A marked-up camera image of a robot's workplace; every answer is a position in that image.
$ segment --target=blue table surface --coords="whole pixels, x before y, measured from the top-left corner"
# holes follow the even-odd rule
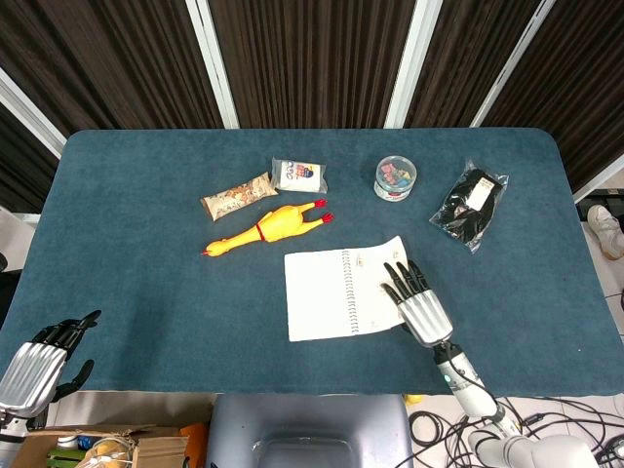
[[[372,191],[384,156],[410,158],[406,201]],[[282,192],[213,222],[199,199],[270,171],[327,164],[335,221],[219,258],[200,251],[282,205]],[[464,163],[509,175],[472,255],[429,222]],[[284,255],[403,238],[497,395],[622,390],[622,343],[603,299],[559,152],[532,129],[86,131],[58,172],[0,332],[0,370],[39,329],[101,309],[68,365],[97,390],[447,393],[431,351],[401,328],[290,343]],[[312,294],[315,291],[310,285]]]

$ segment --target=notebook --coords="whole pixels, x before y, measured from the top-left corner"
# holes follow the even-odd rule
[[[290,253],[284,257],[289,340],[381,332],[403,322],[380,286],[384,262],[407,264],[400,237],[377,247]]]

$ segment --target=white sneaker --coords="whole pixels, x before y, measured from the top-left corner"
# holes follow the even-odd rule
[[[594,205],[590,208],[587,223],[601,241],[604,256],[611,260],[624,256],[624,233],[618,220],[605,207]]]

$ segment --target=cardboard box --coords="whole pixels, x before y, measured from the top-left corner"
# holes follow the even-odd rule
[[[45,468],[48,451],[59,437],[95,436],[123,437],[134,441],[132,468],[180,468],[184,462],[187,436],[180,436],[174,427],[147,426],[66,426],[31,432],[24,442],[12,468]]]

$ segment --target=dark brown curtain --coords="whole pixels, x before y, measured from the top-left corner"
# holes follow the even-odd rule
[[[624,154],[624,2],[555,3],[484,125],[549,132],[572,190]]]
[[[0,205],[41,213],[58,159],[0,105]]]
[[[222,127],[182,0],[3,0],[0,66],[66,136]]]
[[[445,0],[406,127],[468,127],[539,0]]]
[[[413,6],[211,0],[241,127],[382,127]]]

